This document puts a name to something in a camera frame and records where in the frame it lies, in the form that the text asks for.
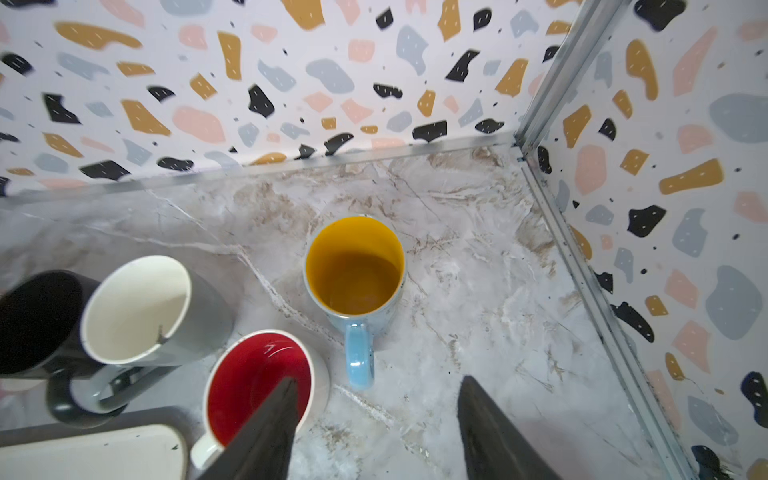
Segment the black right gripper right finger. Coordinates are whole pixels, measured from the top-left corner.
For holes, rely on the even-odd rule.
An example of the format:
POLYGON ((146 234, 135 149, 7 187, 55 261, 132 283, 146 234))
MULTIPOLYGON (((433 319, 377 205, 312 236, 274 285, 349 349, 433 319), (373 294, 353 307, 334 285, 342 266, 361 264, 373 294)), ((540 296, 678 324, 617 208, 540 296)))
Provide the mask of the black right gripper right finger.
POLYGON ((457 418, 468 478, 559 477, 472 376, 462 379, 457 418))

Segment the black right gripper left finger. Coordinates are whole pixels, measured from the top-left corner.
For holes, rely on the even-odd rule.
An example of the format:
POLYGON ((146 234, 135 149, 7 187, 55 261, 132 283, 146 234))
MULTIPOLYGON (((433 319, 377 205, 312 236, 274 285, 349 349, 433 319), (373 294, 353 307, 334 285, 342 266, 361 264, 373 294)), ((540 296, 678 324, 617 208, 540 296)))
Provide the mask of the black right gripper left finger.
POLYGON ((299 423, 298 387, 287 377, 200 479, 286 479, 299 423))

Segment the white mug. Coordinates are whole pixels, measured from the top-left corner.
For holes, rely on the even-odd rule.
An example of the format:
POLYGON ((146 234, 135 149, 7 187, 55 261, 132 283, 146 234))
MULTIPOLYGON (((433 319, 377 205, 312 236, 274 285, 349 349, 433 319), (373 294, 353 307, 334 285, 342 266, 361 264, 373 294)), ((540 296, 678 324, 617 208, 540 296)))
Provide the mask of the white mug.
POLYGON ((322 415, 329 399, 329 371, 321 355, 298 337, 277 329, 253 332, 230 346, 206 385, 205 433, 190 450, 194 467, 208 468, 271 391, 288 377, 297 381, 296 434, 302 437, 322 415))

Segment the grey mug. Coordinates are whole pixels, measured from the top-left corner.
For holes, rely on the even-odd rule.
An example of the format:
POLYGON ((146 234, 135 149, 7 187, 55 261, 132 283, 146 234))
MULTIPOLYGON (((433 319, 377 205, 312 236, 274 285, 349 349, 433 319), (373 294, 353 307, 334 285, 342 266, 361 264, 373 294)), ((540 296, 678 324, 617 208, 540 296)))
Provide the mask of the grey mug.
POLYGON ((223 296, 180 261, 162 255, 132 260, 85 306, 81 344, 102 367, 77 397, 96 414, 125 407, 175 369, 216 353, 234 321, 223 296))

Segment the blue glazed mug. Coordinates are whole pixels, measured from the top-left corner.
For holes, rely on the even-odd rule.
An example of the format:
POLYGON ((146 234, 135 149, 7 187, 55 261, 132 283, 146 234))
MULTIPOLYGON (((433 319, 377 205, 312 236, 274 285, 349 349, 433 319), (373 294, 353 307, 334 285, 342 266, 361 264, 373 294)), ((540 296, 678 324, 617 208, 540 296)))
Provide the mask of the blue glazed mug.
POLYGON ((356 390, 374 384, 374 339, 394 318, 406 273, 400 239, 370 216, 331 222, 309 243, 304 283, 313 302, 344 337, 347 378, 356 390))

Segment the black mug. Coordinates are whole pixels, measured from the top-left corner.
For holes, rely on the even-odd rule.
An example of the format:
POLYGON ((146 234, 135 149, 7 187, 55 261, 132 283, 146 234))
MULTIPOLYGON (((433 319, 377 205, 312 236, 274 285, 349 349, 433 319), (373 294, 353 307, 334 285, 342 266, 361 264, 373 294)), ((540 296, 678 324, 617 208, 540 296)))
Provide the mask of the black mug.
POLYGON ((75 379, 89 379, 103 365, 80 340, 80 321, 100 282, 66 270, 38 273, 1 296, 1 377, 44 380, 45 402, 57 421, 95 428, 120 415, 125 406, 92 412, 71 392, 75 379))

